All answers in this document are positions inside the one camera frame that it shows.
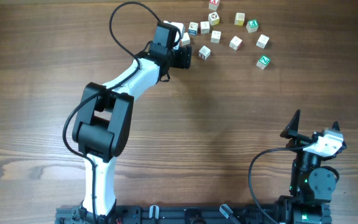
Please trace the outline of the wooden block number nine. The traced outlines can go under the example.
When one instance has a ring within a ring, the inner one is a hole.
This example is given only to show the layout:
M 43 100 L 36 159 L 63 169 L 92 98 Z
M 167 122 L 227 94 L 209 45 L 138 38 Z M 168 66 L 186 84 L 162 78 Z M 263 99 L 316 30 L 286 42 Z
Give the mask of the wooden block number nine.
M 202 48 L 200 48 L 198 55 L 200 58 L 202 58 L 203 60 L 206 60 L 211 54 L 211 50 L 207 47 L 207 46 L 202 46 Z

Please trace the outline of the wooden block red picture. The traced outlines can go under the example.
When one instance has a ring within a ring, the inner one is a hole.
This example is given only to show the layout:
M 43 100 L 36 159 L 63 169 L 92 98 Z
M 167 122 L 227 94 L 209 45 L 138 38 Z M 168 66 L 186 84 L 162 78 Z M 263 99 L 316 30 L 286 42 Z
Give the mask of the wooden block red picture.
M 237 36 L 234 36 L 230 41 L 229 46 L 234 50 L 238 50 L 241 44 L 242 44 L 242 39 L 238 38 Z

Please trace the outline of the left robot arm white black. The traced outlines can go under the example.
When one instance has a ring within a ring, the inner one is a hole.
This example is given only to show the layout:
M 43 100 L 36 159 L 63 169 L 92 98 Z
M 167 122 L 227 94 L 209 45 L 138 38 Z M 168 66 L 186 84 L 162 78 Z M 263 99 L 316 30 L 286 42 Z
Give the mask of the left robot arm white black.
M 134 102 L 168 75 L 170 68 L 189 68 L 191 47 L 180 46 L 185 26 L 158 22 L 154 39 L 135 54 L 132 64 L 117 78 L 85 86 L 72 118 L 73 141 L 86 167 L 86 192 L 81 217 L 100 223 L 114 211 L 116 159 L 129 138 Z

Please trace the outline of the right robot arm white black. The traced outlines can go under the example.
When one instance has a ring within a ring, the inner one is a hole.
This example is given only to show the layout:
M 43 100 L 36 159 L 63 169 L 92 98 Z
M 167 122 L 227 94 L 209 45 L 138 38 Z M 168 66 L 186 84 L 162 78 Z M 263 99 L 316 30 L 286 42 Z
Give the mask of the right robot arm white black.
M 273 217 L 278 223 L 332 222 L 329 203 L 339 180 L 339 172 L 322 166 L 346 149 L 339 123 L 331 128 L 304 136 L 298 132 L 300 110 L 296 110 L 280 137 L 289 140 L 287 148 L 296 153 L 292 162 L 290 195 L 281 196 L 275 203 Z

